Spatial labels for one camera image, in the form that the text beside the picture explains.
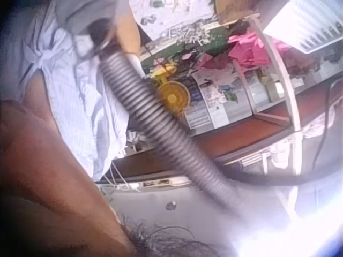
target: skin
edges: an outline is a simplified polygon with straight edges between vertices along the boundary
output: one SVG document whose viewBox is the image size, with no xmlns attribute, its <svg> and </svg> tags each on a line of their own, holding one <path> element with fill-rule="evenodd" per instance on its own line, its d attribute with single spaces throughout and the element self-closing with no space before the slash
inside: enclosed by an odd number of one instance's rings
<svg viewBox="0 0 343 257">
<path fill-rule="evenodd" d="M 139 56 L 132 12 L 120 18 L 113 33 L 124 52 Z M 132 255 L 114 212 L 59 134 L 40 70 L 28 82 L 21 105 L 1 103 L 0 144 L 1 192 L 38 203 L 9 201 L 10 207 L 16 202 L 9 212 L 22 224 L 25 240 L 38 247 L 87 244 L 94 256 L 115 256 L 113 249 L 118 256 Z"/>
</svg>

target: pink cloth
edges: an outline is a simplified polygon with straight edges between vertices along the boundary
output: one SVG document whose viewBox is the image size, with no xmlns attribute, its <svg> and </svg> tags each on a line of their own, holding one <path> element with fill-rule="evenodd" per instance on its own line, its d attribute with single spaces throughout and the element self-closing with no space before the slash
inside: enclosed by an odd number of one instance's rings
<svg viewBox="0 0 343 257">
<path fill-rule="evenodd" d="M 229 52 L 229 57 L 237 59 L 241 67 L 268 66 L 271 62 L 262 40 L 251 29 L 244 35 L 231 36 L 228 43 L 233 42 L 237 44 Z M 273 39 L 273 43 L 281 55 L 291 48 L 277 39 Z"/>
</svg>

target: hair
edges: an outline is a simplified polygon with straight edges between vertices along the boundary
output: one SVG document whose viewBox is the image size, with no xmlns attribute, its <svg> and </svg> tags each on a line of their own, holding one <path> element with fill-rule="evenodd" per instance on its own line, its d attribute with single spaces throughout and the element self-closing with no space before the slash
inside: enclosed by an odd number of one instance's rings
<svg viewBox="0 0 343 257">
<path fill-rule="evenodd" d="M 213 247 L 197 241 L 194 235 L 180 226 L 145 226 L 125 221 L 123 229 L 136 250 L 137 257 L 218 257 Z M 187 237 L 175 232 L 186 232 Z"/>
</svg>

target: yellow fan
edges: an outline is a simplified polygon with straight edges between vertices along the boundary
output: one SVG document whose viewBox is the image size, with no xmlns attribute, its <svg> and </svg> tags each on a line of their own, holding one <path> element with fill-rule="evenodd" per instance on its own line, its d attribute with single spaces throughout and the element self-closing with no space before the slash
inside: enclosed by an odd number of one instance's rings
<svg viewBox="0 0 343 257">
<path fill-rule="evenodd" d="M 177 115 L 184 113 L 191 99 L 187 88 L 177 81 L 168 81 L 160 86 L 159 96 L 166 108 Z"/>
</svg>

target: black flexible hose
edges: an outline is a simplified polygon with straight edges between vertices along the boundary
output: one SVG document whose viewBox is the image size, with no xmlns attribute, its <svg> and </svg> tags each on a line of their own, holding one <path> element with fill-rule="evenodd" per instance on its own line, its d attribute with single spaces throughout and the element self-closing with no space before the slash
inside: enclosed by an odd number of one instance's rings
<svg viewBox="0 0 343 257">
<path fill-rule="evenodd" d="M 326 93 L 325 93 L 324 132 L 323 132 L 322 138 L 320 140 L 320 143 L 318 145 L 318 148 L 317 148 L 317 151 L 316 151 L 316 155 L 315 155 L 314 160 L 313 160 L 312 171 L 316 170 L 316 163 L 317 163 L 318 157 L 319 157 L 319 155 L 320 155 L 320 153 L 322 151 L 322 148 L 323 148 L 323 145 L 324 145 L 324 142 L 325 142 L 325 139 L 326 139 L 327 131 L 328 131 L 328 127 L 327 126 L 329 125 L 330 92 L 331 92 L 331 88 L 333 86 L 334 85 L 328 86 L 327 89 L 326 89 Z"/>
<path fill-rule="evenodd" d="M 186 174 L 212 200 L 228 207 L 227 195 L 232 193 L 230 180 L 193 143 L 178 120 L 165 110 L 126 55 L 116 51 L 111 55 L 100 54 L 100 59 L 100 69 L 108 86 L 155 144 L 156 152 L 173 169 Z"/>
<path fill-rule="evenodd" d="M 99 20 L 88 31 L 96 45 L 106 83 L 135 118 L 140 129 L 155 144 L 156 152 L 172 169 L 187 175 L 220 206 L 230 208 L 228 196 L 232 194 L 234 180 L 260 186 L 295 186 L 335 172 L 333 169 L 310 175 L 265 176 L 231 170 L 224 176 L 218 166 L 197 147 L 178 120 L 165 110 L 156 98 L 156 92 L 141 79 L 126 55 L 120 51 L 119 44 L 114 40 L 105 42 L 105 28 L 108 28 L 108 21 Z"/>
</svg>

